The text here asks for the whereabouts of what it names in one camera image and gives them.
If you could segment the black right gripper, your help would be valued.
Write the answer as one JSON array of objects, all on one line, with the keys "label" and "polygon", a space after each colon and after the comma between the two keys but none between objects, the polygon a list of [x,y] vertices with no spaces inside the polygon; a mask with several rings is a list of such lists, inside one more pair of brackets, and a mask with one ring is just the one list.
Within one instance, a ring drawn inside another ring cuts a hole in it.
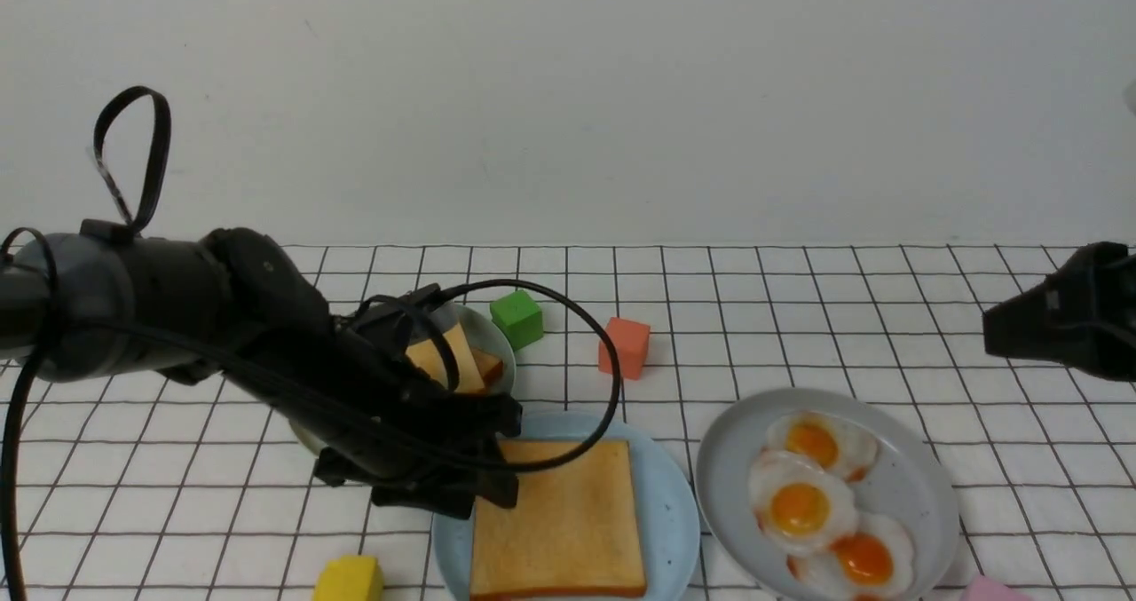
[{"label": "black right gripper", "polygon": [[991,357],[1135,379],[1135,256],[1121,242],[1076,249],[1033,289],[982,315]]}]

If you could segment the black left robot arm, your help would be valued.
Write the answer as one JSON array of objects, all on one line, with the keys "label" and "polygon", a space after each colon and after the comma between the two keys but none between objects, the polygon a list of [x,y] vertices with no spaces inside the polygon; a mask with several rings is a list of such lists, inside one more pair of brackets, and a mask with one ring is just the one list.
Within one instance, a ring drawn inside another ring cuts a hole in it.
[{"label": "black left robot arm", "polygon": [[110,242],[53,233],[3,268],[3,358],[24,360],[42,327],[61,336],[39,376],[52,383],[159,372],[182,385],[220,374],[320,444],[325,486],[366,485],[373,506],[465,519],[475,500],[517,503],[500,439],[523,408],[456,394],[408,358],[437,285],[335,315],[284,249],[248,228],[198,241]]}]

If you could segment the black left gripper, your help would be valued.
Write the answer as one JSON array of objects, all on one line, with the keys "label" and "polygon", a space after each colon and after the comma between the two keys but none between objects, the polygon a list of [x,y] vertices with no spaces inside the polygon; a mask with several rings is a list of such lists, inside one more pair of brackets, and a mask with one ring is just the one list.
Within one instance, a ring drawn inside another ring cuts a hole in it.
[{"label": "black left gripper", "polygon": [[450,304],[370,304],[337,319],[327,304],[292,312],[227,309],[226,379],[323,443],[314,467],[328,486],[371,487],[371,504],[468,519],[477,500],[511,510],[518,471],[500,439],[515,439],[523,407],[502,393],[460,393],[476,368],[417,367],[412,343],[453,333]]}]

